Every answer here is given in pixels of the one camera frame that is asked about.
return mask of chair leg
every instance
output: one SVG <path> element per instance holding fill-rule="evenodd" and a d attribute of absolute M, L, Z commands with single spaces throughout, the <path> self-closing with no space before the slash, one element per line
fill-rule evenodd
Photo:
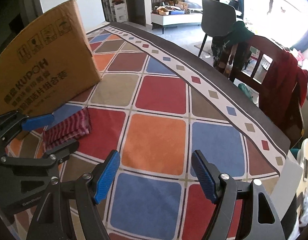
<path fill-rule="evenodd" d="M 202 53 L 202 51 L 203 51 L 203 48 L 204 48 L 204 45 L 205 45 L 206 39 L 207 39 L 207 34 L 205 34 L 205 36 L 204 36 L 204 39 L 203 39 L 203 42 L 202 42 L 201 48 L 199 49 L 198 57 L 199 57 L 199 56 L 201 56 L 201 53 Z"/>

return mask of wooden chair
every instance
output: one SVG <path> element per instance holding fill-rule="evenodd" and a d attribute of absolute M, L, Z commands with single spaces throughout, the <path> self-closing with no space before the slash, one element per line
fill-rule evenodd
<path fill-rule="evenodd" d="M 248 75 L 241 70 L 243 67 L 242 63 L 248 60 L 248 52 L 251 46 L 258 49 L 260 53 L 252 74 Z M 230 61 L 233 59 L 233 66 L 230 70 L 229 80 L 234 82 L 235 79 L 238 79 L 239 81 L 245 83 L 247 86 L 256 90 L 258 93 L 262 93 L 266 96 L 269 94 L 268 89 L 265 88 L 261 82 L 254 78 L 264 54 L 273 59 L 270 65 L 271 67 L 275 61 L 279 62 L 281 60 L 283 49 L 270 39 L 267 39 L 263 36 L 254 35 L 246 42 L 241 42 L 238 45 L 234 45 L 232 48 L 227 48 L 227 50 L 224 49 L 220 56 L 219 62 L 216 64 L 216 68 L 220 72 L 224 71 L 224 66 L 227 65 L 229 58 Z M 281 131 L 291 141 L 290 148 L 292 148 L 302 138 L 304 133 L 304 124 L 300 111 L 300 104 L 298 101 L 298 92 L 299 88 L 296 84 L 292 93 L 291 101 L 286 111 L 286 115 L 284 117 L 285 122 L 283 122 L 281 126 L 278 126 L 278 128 L 280 128 Z"/>

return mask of chair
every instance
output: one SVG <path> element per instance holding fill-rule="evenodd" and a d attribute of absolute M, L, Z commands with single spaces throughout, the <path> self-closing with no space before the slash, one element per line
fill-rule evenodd
<path fill-rule="evenodd" d="M 207 36 L 225 36 L 231 30 L 233 23 L 236 22 L 236 13 L 233 6 L 214 0 L 202 0 L 202 5 L 201 27 L 205 36 L 198 56 L 201 56 Z"/>
<path fill-rule="evenodd" d="M 251 46 L 258 49 L 260 53 L 256 65 L 251 75 L 249 76 L 248 74 L 241 71 L 241 63 L 246 62 L 248 57 L 247 52 L 249 51 Z M 256 90 L 258 93 L 262 93 L 266 96 L 269 95 L 269 91 L 264 86 L 262 86 L 262 84 L 258 80 L 256 80 L 254 76 L 264 54 L 273 59 L 270 65 L 271 67 L 275 61 L 279 62 L 281 60 L 282 53 L 282 48 L 273 41 L 263 36 L 254 35 L 248 41 L 239 43 L 237 45 L 236 51 L 233 51 L 232 48 L 228 48 L 227 52 L 223 50 L 220 60 L 216 64 L 216 69 L 218 69 L 219 71 L 224 71 L 224 69 L 219 67 L 220 63 L 222 63 L 223 65 L 225 64 L 226 66 L 229 57 L 233 57 L 233 66 L 229 74 L 229 80 L 234 82 L 235 79 L 238 79 L 247 86 Z M 304 133 L 304 123 L 300 110 L 300 104 L 298 101 L 298 95 L 299 87 L 296 84 L 292 93 L 288 109 L 284 116 L 284 122 L 278 126 L 278 128 L 289 138 L 291 142 L 290 148 L 292 148 L 302 138 Z"/>

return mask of floor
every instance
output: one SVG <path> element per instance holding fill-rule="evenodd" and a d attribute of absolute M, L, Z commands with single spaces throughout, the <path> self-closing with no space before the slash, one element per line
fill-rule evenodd
<path fill-rule="evenodd" d="M 194 47 L 198 42 L 202 42 L 205 33 L 203 32 L 201 25 L 189 25 L 189 26 L 179 26 L 179 27 L 168 27 L 165 28 L 164 34 L 162 34 L 161 29 L 152 30 L 151 25 L 142 26 L 139 24 L 125 22 L 125 24 L 131 25 L 133 27 L 145 30 L 149 33 L 153 33 L 165 40 L 171 41 L 176 45 L 186 49 L 187 51 L 198 55 L 199 49 Z M 213 58 L 204 51 L 201 53 L 200 58 L 210 65 L 213 65 Z"/>

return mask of purple striped cloth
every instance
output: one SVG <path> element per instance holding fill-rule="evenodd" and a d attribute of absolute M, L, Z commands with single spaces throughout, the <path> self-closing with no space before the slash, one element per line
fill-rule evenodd
<path fill-rule="evenodd" d="M 79 139 L 89 134 L 90 130 L 91 125 L 86 107 L 43 132 L 44 151 L 51 150 L 70 139 Z"/>

